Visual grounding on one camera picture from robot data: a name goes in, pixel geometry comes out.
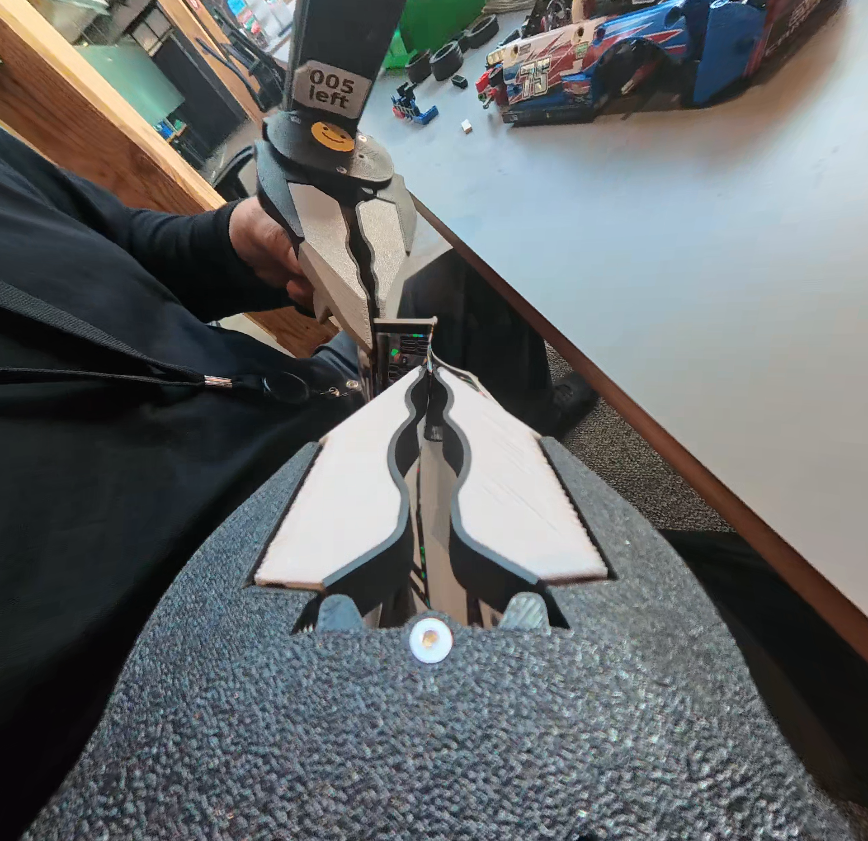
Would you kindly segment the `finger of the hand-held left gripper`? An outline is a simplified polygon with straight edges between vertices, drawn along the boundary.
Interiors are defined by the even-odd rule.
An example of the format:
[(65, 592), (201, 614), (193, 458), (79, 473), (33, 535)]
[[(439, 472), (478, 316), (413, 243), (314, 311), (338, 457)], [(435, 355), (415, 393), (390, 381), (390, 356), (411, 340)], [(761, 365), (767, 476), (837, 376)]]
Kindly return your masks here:
[(409, 255), (398, 207), (388, 200), (361, 201), (357, 221), (371, 258), (374, 311), (385, 314), (388, 296)]
[(312, 285), (316, 319), (335, 318), (358, 347), (372, 348), (376, 281), (373, 256), (353, 254), (352, 237), (360, 239), (360, 231), (350, 227), (341, 204), (319, 188), (289, 182), (288, 192), (303, 232), (298, 261)]

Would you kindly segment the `person's left forearm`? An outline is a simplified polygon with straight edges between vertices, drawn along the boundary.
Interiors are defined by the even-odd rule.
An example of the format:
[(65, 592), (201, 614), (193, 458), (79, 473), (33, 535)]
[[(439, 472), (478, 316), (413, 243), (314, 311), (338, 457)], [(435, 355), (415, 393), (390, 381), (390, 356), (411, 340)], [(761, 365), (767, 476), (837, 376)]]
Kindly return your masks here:
[(203, 322), (253, 309), (252, 274), (229, 235), (235, 205), (196, 215), (114, 203), (102, 209), (104, 233)]

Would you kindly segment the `wooden box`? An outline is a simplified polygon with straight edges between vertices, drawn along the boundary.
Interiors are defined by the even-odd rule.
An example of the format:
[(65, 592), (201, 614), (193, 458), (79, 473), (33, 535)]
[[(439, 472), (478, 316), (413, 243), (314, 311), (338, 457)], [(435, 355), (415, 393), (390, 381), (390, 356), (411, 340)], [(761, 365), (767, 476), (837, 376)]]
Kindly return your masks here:
[(130, 206), (223, 203), (28, 0), (2, 0), (1, 15), (2, 128)]

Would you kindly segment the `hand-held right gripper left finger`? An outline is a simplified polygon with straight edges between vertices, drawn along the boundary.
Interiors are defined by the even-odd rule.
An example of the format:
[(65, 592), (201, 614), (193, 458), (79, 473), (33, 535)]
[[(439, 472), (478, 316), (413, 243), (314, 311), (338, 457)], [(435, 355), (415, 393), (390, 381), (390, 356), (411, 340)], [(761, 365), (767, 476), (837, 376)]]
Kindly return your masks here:
[(417, 367), (320, 440), (255, 572), (257, 586), (331, 590), (381, 553), (399, 550), (427, 382), (426, 369)]

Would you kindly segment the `green plastic bin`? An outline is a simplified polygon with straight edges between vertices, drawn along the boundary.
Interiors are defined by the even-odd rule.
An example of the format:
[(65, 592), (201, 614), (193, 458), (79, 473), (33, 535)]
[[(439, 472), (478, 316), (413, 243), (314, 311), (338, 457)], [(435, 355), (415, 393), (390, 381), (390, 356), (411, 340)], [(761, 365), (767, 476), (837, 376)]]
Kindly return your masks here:
[(385, 69), (405, 68), (412, 54), (436, 50), (468, 28), (486, 0), (407, 0), (385, 58)]

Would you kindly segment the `black beam brick assembly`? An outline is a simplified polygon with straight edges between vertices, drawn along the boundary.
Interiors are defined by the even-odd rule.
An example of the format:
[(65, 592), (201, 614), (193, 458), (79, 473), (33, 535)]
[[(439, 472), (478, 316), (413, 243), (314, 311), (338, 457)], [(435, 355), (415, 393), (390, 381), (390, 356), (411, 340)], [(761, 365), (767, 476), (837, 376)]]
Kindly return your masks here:
[(439, 109), (437, 106), (431, 106), (424, 111), (421, 110), (415, 95), (416, 87), (417, 85), (410, 81), (399, 86), (396, 95), (392, 96), (392, 111), (398, 119), (426, 127), (439, 116)]

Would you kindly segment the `holographic sticker sheet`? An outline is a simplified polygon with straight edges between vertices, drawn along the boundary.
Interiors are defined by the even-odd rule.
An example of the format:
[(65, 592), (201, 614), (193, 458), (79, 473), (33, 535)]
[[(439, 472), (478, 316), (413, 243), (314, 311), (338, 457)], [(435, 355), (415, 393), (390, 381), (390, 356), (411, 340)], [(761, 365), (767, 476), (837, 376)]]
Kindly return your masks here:
[(380, 317), (373, 320), (372, 394), (382, 393), (415, 369), (425, 372), (425, 415), (418, 420), (418, 458), (406, 475), (410, 490), (413, 557), (407, 587), (380, 615), (382, 627), (414, 614), (437, 611), (463, 625), (491, 628), (497, 613), (468, 595), (454, 575), (449, 553), (450, 500), (457, 482), (443, 454), (443, 411), (447, 392), (435, 378), (433, 354), (437, 319)]

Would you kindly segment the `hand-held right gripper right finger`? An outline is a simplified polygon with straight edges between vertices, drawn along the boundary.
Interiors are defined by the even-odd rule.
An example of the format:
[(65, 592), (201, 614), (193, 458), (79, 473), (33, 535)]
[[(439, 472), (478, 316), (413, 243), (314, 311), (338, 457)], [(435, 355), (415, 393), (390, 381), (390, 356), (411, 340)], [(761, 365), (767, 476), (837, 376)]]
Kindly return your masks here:
[(467, 378), (439, 368), (443, 456), (457, 475), (451, 525), (467, 550), (531, 583), (609, 575), (541, 437)]

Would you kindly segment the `person's black-clothed body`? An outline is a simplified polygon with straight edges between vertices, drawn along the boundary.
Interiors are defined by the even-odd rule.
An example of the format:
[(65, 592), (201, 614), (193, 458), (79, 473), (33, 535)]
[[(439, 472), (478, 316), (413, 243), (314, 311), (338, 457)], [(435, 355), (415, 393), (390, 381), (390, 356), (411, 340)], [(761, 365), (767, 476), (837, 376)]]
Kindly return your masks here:
[(658, 575), (561, 634), (293, 633), (243, 584), (348, 399), (2, 383), (2, 837), (856, 839), (650, 525), (558, 444), (591, 527)]

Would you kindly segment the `person's left hand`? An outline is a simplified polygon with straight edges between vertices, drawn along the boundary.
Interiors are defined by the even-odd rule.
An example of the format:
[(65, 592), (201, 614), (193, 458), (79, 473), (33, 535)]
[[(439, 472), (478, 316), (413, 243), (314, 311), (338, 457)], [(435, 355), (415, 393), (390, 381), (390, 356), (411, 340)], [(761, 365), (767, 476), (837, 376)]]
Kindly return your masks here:
[(298, 261), (290, 235), (255, 196), (233, 208), (229, 239), (239, 258), (261, 281), (286, 293), (300, 312), (313, 315), (313, 286)]

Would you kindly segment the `toy brick race car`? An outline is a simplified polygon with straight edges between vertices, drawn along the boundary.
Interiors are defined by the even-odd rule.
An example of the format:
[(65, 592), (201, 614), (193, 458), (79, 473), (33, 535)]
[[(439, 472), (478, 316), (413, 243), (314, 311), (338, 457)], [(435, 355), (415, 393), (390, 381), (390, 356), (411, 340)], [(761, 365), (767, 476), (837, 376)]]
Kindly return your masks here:
[(656, 77), (687, 107), (756, 75), (827, 0), (534, 0), (476, 94), (516, 127), (592, 120)]

